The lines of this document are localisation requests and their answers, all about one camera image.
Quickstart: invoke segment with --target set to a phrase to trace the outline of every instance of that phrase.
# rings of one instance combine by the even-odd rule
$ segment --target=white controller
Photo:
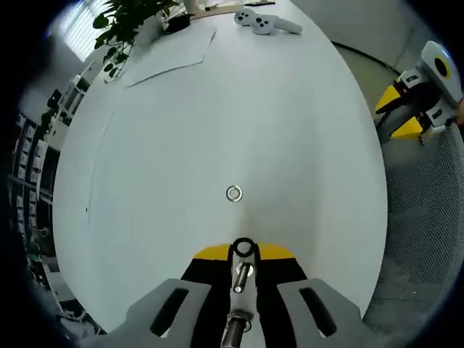
[[[257,35],[269,35],[275,29],[285,30],[293,34],[301,34],[303,32],[303,28],[300,25],[289,20],[284,20],[279,16],[256,14],[252,22],[253,33]]]
[[[256,13],[252,9],[243,8],[235,14],[233,20],[239,25],[248,26],[254,22],[255,18]]]

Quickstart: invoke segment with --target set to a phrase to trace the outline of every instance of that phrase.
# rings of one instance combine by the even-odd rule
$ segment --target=white table
[[[368,107],[303,12],[282,0],[259,11],[303,35],[256,36],[232,14],[203,19],[217,26],[203,63],[131,88],[100,76],[70,126],[55,246],[64,279],[105,330],[181,277],[196,252],[240,236],[288,247],[308,277],[361,313],[368,306],[387,219]],[[244,191],[238,204],[225,198],[230,185]]]

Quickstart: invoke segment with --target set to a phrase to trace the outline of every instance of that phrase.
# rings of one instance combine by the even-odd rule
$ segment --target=window
[[[92,26],[94,19],[109,5],[107,0],[80,0],[66,8],[57,19],[63,41],[83,62],[94,50],[95,39],[104,31]]]

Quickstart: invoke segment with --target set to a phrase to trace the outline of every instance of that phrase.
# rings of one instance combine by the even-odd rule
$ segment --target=white wall
[[[405,0],[292,0],[332,40],[398,70],[417,61],[435,39]]]
[[[59,36],[53,35],[50,40],[49,66],[26,88],[19,105],[20,111],[39,125],[53,91],[64,93],[68,81],[86,67]]]

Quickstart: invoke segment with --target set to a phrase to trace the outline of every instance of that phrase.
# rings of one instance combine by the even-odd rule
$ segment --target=yellow robot part
[[[418,119],[411,117],[406,123],[391,134],[392,139],[418,140],[422,134],[422,126]]]
[[[261,260],[278,260],[278,259],[294,259],[293,255],[289,250],[282,246],[269,244],[269,243],[258,243],[260,249]]]
[[[203,249],[202,251],[196,253],[194,259],[227,261],[230,247],[230,244],[219,244],[209,246]]]
[[[393,87],[393,85],[388,86],[386,88],[384,95],[380,98],[380,101],[378,102],[376,106],[376,113],[384,112],[381,109],[383,109],[385,106],[387,106],[388,104],[392,103],[394,100],[397,100],[399,98],[401,98],[401,96],[399,95],[396,88]]]

